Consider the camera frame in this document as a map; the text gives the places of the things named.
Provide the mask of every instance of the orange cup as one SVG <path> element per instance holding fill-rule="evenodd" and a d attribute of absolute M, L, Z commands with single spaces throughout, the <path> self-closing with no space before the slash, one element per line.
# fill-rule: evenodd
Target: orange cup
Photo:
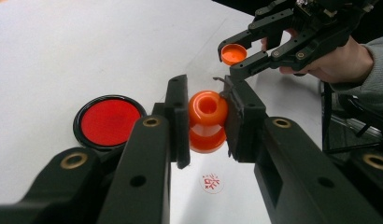
<path fill-rule="evenodd" d="M 214 91 L 200 91 L 189 101 L 191 149 L 210 153 L 219 149 L 226 141 L 224 122 L 227 103 Z"/>
<path fill-rule="evenodd" d="M 229 44 L 221 49 L 221 60 L 227 65 L 240 63 L 247 58 L 247 50 L 241 45 Z"/>

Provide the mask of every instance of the gray sleeve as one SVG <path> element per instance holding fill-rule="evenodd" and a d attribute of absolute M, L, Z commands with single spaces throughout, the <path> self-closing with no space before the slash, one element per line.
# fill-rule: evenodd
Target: gray sleeve
<path fill-rule="evenodd" d="M 383 37 L 364 45 L 375 61 L 369 77 L 361 84 L 332 84 L 332 89 L 341 94 L 357 96 L 361 102 L 376 110 L 383 111 Z"/>

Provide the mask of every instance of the white tabletop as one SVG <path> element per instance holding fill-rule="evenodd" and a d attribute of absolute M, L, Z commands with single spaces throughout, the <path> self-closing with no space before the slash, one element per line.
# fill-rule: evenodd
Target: white tabletop
<path fill-rule="evenodd" d="M 125 95 L 151 112 L 167 80 L 189 79 L 189 96 L 221 91 L 220 41 L 249 15 L 209 0 L 9 0 L 0 3 L 0 204 L 15 203 L 56 154 L 78 147 L 75 115 L 90 100 Z M 260 43 L 254 45 L 258 50 Z M 266 70 L 248 79 L 269 116 L 293 119 L 320 146 L 319 82 Z M 215 175 L 220 192 L 201 186 Z M 270 223 L 253 164 L 227 147 L 173 166 L 171 223 Z"/>

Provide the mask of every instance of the person's arm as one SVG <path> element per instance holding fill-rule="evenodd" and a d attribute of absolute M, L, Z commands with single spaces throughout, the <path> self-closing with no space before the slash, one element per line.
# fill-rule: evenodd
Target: person's arm
<path fill-rule="evenodd" d="M 374 65 L 363 83 L 335 83 L 332 89 L 341 94 L 357 96 L 364 104 L 383 111 L 383 37 L 362 45 L 372 55 Z"/>
<path fill-rule="evenodd" d="M 366 45 L 358 44 L 351 37 L 345 46 L 315 60 L 301 71 L 289 67 L 280 67 L 279 71 L 282 74 L 311 74 L 331 83 L 334 91 L 357 96 L 373 109 L 383 110 L 383 37 Z"/>

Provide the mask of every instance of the black rim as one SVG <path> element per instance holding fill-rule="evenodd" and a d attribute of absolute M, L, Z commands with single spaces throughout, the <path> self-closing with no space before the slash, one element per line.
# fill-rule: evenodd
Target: black rim
<path fill-rule="evenodd" d="M 121 143 L 121 144 L 118 144 L 118 145 L 115 145 L 115 146 L 103 146 L 103 145 L 99 145 L 99 144 L 96 144 L 92 141 L 90 141 L 84 134 L 83 134 L 83 131 L 81 130 L 81 121 L 83 119 L 83 116 L 84 114 L 93 106 L 93 105 L 96 105 L 100 102 L 104 102 L 106 100 L 122 100 L 122 101 L 125 101 L 127 103 L 130 103 L 131 105 L 133 105 L 137 111 L 139 112 L 139 115 L 140 117 L 145 117 L 147 114 L 146 114 L 146 111 L 145 109 L 143 108 L 142 105 L 140 105 L 137 101 L 129 98 L 129 97 L 126 97 L 126 96 L 122 96 L 122 95 L 106 95 L 106 96 L 101 96 L 101 97 L 98 97 L 94 100 L 91 100 L 89 101 L 85 106 L 83 106 L 79 112 L 76 114 L 75 116 L 75 120 L 73 122 L 73 133 L 76 137 L 76 139 L 81 143 L 82 146 L 84 147 L 91 147 L 91 148 L 94 148 L 94 149 L 97 149 L 97 150 L 100 150 L 100 151 L 111 151 L 111 150 L 114 150 L 116 148 L 119 148 L 119 147 L 124 147 L 125 144 L 127 143 L 127 141 Z"/>

